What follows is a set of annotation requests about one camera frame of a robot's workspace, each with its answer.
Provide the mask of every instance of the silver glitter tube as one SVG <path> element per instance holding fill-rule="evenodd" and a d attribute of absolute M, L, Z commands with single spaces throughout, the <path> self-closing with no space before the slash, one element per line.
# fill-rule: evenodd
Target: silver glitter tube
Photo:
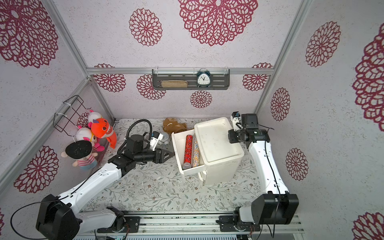
<path fill-rule="evenodd" d="M 192 143 L 192 167 L 197 167 L 200 164 L 200 151 L 197 143 L 196 134 L 193 135 Z"/>

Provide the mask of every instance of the brown teddy bear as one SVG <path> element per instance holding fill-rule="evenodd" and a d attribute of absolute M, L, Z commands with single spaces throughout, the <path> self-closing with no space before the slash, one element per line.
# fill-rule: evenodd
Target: brown teddy bear
<path fill-rule="evenodd" d="M 184 132 L 187 130 L 187 124 L 178 123 L 174 118 L 166 118 L 163 122 L 163 130 L 168 134 Z"/>

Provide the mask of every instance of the red flower pattern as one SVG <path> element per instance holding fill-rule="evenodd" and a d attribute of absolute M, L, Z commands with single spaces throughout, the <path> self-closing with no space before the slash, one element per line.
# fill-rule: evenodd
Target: red flower pattern
<path fill-rule="evenodd" d="M 164 97 L 167 92 L 165 90 L 155 90 L 153 88 L 151 74 L 140 76 L 140 78 L 137 80 L 136 87 L 142 96 L 152 100 L 157 100 Z"/>
<path fill-rule="evenodd" d="M 359 215 L 357 220 L 353 221 L 352 232 L 354 240 L 384 239 L 384 216 L 379 212 Z"/>
<path fill-rule="evenodd" d="M 340 26 L 330 21 L 319 27 L 308 43 L 305 58 L 311 67 L 326 63 L 337 49 L 340 41 Z"/>
<path fill-rule="evenodd" d="M 270 63 L 259 63 L 254 65 L 253 68 L 272 68 Z M 264 88 L 268 80 L 267 74 L 247 74 L 243 76 L 243 86 L 245 89 L 257 91 Z"/>
<path fill-rule="evenodd" d="M 43 190 L 55 178 L 59 168 L 57 154 L 49 146 L 43 146 L 30 161 L 24 172 L 13 183 L 20 192 L 36 193 Z"/>
<path fill-rule="evenodd" d="M 153 12 L 144 8 L 132 13 L 129 29 L 133 37 L 144 46 L 157 44 L 163 34 L 159 19 Z"/>
<path fill-rule="evenodd" d="M 179 0 L 180 17 L 192 38 L 209 46 L 233 41 L 252 21 L 257 0 Z"/>
<path fill-rule="evenodd" d="M 287 153 L 285 165 L 288 173 L 296 180 L 301 181 L 308 174 L 308 161 L 300 149 L 292 148 Z"/>
<path fill-rule="evenodd" d="M 357 80 L 355 103 L 364 110 L 364 118 L 379 124 L 384 131 L 384 23 L 379 34 L 364 48 L 364 56 L 355 67 Z"/>
<path fill-rule="evenodd" d="M 271 113 L 276 121 L 281 121 L 287 116 L 290 103 L 288 91 L 285 88 L 277 89 L 271 101 Z"/>
<path fill-rule="evenodd" d="M 96 68 L 114 68 L 109 64 L 98 64 Z M 97 84 L 110 92 L 120 92 L 125 88 L 125 78 L 123 74 L 95 74 L 93 78 Z"/>
<path fill-rule="evenodd" d="M 1 209 L 0 209 L 0 236 L 1 236 L 1 230 L 3 229 L 3 226 L 4 226 L 3 217 L 4 217 L 4 214 L 1 213 Z"/>
<path fill-rule="evenodd" d="M 49 65 L 55 59 L 58 35 L 38 0 L 0 1 L 0 53 L 23 67 Z"/>
<path fill-rule="evenodd" d="M 212 95 L 207 91 L 196 91 L 192 93 L 190 101 L 196 108 L 208 107 L 212 102 Z"/>
<path fill-rule="evenodd" d="M 82 127 L 88 127 L 88 115 L 89 113 L 83 113 L 82 115 L 80 115 L 79 119 L 77 119 L 77 125 L 80 125 Z"/>

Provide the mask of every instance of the alarm clock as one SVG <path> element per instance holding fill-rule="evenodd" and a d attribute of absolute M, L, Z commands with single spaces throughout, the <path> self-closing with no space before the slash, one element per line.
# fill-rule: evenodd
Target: alarm clock
<path fill-rule="evenodd" d="M 211 74 L 208 71 L 197 73 L 197 86 L 209 87 L 211 84 Z"/>

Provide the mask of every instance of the white plastic tray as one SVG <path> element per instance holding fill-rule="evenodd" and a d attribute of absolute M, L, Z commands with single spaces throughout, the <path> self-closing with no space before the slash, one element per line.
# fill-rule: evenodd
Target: white plastic tray
<path fill-rule="evenodd" d="M 176 161 L 177 161 L 177 166 L 179 167 L 179 171 L 182 175 L 188 176 L 192 174 L 196 174 L 198 172 L 204 171 L 205 166 L 203 163 L 203 160 L 200 155 L 200 165 L 197 167 L 193 167 L 187 170 L 183 170 L 181 166 L 184 163 L 184 153 L 185 153 L 185 139 L 187 138 L 187 135 L 194 135 L 195 130 L 188 130 L 184 132 L 179 132 L 179 133 L 172 133 L 172 144 L 173 144 L 173 149 L 175 151 L 175 156 L 176 156 Z"/>

